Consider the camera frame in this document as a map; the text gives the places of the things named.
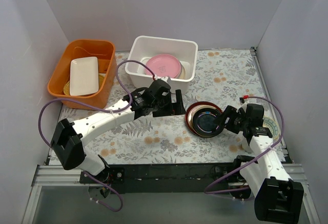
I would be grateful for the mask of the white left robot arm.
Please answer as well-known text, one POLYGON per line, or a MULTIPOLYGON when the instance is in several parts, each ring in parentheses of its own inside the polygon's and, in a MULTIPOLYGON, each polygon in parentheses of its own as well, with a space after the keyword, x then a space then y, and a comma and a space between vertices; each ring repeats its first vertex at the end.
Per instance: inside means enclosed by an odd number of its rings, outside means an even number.
POLYGON ((153 117, 185 114, 181 90, 174 91, 176 102, 171 98, 167 80, 158 79, 147 88, 138 88, 117 103, 86 118, 56 125, 50 145, 64 170, 75 168, 87 171, 92 178, 103 183, 109 177, 108 165, 100 155, 94 155, 85 146, 122 124, 151 114, 153 117))

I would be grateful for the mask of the glossy black plate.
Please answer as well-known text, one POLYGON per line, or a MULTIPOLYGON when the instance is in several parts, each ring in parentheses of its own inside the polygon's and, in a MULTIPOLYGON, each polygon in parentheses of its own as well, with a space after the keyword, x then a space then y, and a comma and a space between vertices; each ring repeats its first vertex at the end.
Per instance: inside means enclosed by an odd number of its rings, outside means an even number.
POLYGON ((216 119, 221 115, 217 109, 202 108, 195 112, 192 118, 194 131, 202 137, 216 136, 221 132, 221 127, 216 119))

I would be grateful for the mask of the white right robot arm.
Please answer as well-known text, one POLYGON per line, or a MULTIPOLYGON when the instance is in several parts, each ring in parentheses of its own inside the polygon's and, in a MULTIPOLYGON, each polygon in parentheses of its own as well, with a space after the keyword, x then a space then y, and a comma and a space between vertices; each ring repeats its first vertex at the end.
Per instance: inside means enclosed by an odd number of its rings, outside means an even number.
POLYGON ((242 132, 255 158, 232 168, 236 181, 246 181, 255 196, 258 220, 275 223, 298 223, 304 189, 284 169, 270 130, 263 126, 264 108, 244 104, 236 109, 227 106, 219 116, 220 129, 242 132))

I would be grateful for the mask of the pink plate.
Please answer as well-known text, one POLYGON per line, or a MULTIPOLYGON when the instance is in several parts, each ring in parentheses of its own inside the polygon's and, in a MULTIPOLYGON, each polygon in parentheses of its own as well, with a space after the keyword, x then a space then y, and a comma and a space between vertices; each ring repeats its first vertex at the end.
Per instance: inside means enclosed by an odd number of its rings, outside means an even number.
POLYGON ((176 78, 181 72, 180 61, 169 54, 159 54, 150 58, 146 66, 159 77, 176 78))

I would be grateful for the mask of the watermelon pattern plate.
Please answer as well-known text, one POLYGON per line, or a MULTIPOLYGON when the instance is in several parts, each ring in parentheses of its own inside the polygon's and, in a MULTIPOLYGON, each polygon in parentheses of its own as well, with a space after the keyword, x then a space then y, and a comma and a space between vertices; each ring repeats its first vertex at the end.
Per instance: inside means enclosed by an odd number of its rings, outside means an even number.
POLYGON ((185 78, 185 75, 186 75, 186 70, 185 70, 185 67, 184 65, 182 64, 182 62, 180 62, 180 65, 181 65, 181 72, 180 72, 180 75, 179 75, 179 79, 184 79, 185 78))

